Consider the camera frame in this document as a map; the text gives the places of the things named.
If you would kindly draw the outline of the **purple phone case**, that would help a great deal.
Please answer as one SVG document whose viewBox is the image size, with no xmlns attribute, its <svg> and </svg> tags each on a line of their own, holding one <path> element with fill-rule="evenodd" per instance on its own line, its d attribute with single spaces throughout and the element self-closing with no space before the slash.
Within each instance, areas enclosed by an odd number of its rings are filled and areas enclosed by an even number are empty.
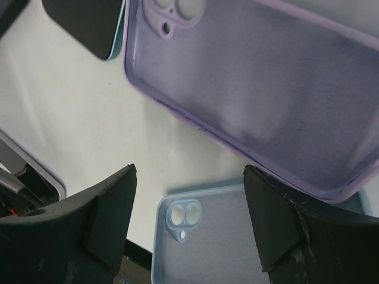
<svg viewBox="0 0 379 284">
<path fill-rule="evenodd" d="M 288 185 L 340 202 L 378 173 L 377 1 L 130 1 L 141 93 Z"/>
</svg>

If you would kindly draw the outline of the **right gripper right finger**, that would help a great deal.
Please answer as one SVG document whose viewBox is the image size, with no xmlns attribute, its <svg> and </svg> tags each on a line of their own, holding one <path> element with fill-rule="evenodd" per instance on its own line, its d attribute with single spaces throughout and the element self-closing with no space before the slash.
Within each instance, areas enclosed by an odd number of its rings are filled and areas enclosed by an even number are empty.
<svg viewBox="0 0 379 284">
<path fill-rule="evenodd" d="M 322 202 L 247 165 L 243 182 L 271 283 L 377 283 L 378 218 Z"/>
</svg>

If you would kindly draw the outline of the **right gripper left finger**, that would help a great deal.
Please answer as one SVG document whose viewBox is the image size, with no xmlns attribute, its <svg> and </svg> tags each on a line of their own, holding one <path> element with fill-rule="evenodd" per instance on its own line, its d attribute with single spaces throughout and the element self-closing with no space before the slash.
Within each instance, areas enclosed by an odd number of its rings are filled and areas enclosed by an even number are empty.
<svg viewBox="0 0 379 284">
<path fill-rule="evenodd" d="M 137 186 L 130 164 L 22 217 L 1 219 L 2 283 L 112 283 Z"/>
</svg>

